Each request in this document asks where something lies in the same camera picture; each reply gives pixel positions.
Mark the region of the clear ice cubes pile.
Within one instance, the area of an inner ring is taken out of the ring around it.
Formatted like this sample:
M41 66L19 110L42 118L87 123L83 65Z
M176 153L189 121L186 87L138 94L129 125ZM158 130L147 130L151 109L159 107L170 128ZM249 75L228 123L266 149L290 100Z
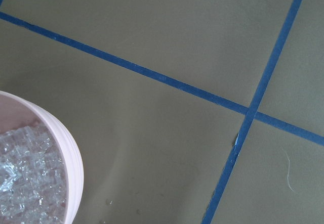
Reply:
M1 134L1 223L64 223L65 164L44 124Z

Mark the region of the pink bowl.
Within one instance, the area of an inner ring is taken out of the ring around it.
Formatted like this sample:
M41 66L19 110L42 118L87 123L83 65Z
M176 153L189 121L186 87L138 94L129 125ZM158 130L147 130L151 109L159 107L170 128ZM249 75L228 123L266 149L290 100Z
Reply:
M73 223L84 188L84 167L77 143L63 123L50 112L23 98L1 91L1 133L39 122L45 124L51 132L65 163L67 201L63 223Z

